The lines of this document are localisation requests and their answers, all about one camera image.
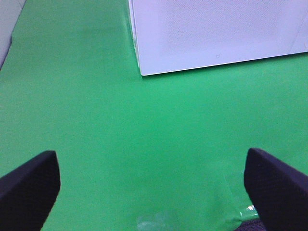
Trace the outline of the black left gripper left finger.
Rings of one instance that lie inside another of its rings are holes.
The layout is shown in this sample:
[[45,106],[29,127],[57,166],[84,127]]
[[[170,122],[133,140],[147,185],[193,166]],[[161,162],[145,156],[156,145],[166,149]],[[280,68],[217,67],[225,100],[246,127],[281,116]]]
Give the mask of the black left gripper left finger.
[[55,151],[44,151],[0,179],[0,229],[39,231],[60,191]]

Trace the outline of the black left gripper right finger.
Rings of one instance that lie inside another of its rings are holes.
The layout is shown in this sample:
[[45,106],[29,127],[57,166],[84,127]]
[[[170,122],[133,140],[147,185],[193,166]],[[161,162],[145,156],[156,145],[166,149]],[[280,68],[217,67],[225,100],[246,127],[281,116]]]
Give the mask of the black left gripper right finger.
[[308,229],[308,177],[259,148],[247,152],[244,187],[268,231]]

